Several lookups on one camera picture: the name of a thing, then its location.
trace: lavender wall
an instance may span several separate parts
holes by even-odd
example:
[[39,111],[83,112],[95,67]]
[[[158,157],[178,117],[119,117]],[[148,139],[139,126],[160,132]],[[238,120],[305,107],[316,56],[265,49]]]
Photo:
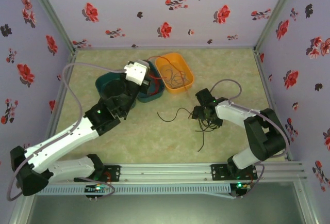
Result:
[[289,0],[260,48],[262,70],[304,162],[324,223],[330,223],[330,3]]
[[253,46],[278,0],[49,0],[76,47]]
[[0,0],[0,6],[0,223],[8,223],[10,150],[45,138],[69,50],[38,0]]

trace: white arm segment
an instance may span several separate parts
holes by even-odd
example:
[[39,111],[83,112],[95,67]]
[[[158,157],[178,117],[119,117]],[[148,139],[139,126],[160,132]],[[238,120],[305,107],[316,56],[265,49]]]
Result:
[[[71,125],[66,130],[58,133],[57,135],[37,144],[33,147],[26,149],[25,157],[29,157],[35,151],[37,151],[41,146],[51,142],[52,140],[58,138],[64,133],[69,133],[70,129],[73,127]],[[57,141],[53,145],[43,149],[38,154],[34,154],[33,158],[29,160],[29,164],[33,164],[33,171],[37,173],[43,173],[47,170],[55,161],[63,157],[65,154],[85,143],[86,141],[93,140],[99,137],[96,130],[92,130],[92,123],[88,118],[82,118],[79,126],[68,136]]]
[[[227,120],[245,129],[244,120],[248,117],[253,117],[255,114],[246,112],[242,109],[231,106],[228,101],[219,103],[216,107],[217,116],[222,120]],[[234,155],[233,161],[239,169],[244,169],[259,161],[254,156],[250,147],[247,147],[242,152]]]
[[51,165],[48,170],[54,174],[48,180],[49,183],[56,183],[80,177],[88,178],[95,168],[90,158],[83,157],[72,161],[58,161]]

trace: beige table surface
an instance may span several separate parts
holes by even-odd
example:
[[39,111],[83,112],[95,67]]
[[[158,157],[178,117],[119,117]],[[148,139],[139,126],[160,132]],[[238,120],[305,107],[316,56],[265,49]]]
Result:
[[[111,69],[123,69],[131,60],[147,59],[153,55],[169,52],[181,53],[194,74],[195,81],[188,93],[163,96],[149,103],[137,101],[127,120],[103,136],[89,141],[68,153],[62,159],[76,159],[89,153],[96,153],[103,163],[211,163],[225,162],[227,159],[248,146],[245,130],[235,124],[224,121],[223,126],[213,132],[205,133],[205,145],[202,145],[202,133],[197,120],[187,119],[184,110],[171,120],[178,108],[193,110],[198,101],[195,94],[204,88],[211,89],[213,84],[223,78],[232,78],[241,83],[242,95],[235,103],[254,108],[268,107],[256,62],[249,49],[216,50],[106,50],[80,51],[76,62],[87,62]],[[70,86],[80,99],[84,112],[99,100],[95,80],[106,72],[75,66]],[[231,97],[238,93],[234,83],[218,84],[212,92],[215,97]],[[65,97],[57,132],[65,129],[78,118],[78,107],[68,93]]]

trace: plastic container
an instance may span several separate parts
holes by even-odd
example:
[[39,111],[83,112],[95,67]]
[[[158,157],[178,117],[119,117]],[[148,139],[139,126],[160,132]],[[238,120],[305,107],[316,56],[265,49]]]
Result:
[[[97,88],[98,94],[101,96],[101,92],[103,91],[104,87],[109,83],[110,81],[113,81],[115,79],[120,79],[120,73],[106,73],[100,77],[98,77],[95,81],[95,86]],[[131,106],[131,109],[135,107],[136,100],[134,101],[133,105]]]
[[157,57],[155,66],[170,93],[180,93],[189,89],[194,82],[194,75],[190,71],[184,58],[179,53],[169,53]]
[[[160,78],[160,74],[157,71],[156,67],[150,62],[147,61],[150,67],[150,74],[153,77]],[[163,95],[165,90],[165,85],[161,79],[151,79],[149,90],[147,94],[142,92],[138,95],[138,100],[142,103],[147,103],[152,100],[155,100]]]

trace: orange plastic tray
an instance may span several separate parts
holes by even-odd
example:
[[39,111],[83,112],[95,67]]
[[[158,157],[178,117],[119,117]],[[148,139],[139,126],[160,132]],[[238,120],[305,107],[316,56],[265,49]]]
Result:
[[155,66],[163,78],[167,91],[180,93],[189,89],[194,82],[194,75],[182,55],[169,53],[162,55],[162,57],[156,58]]

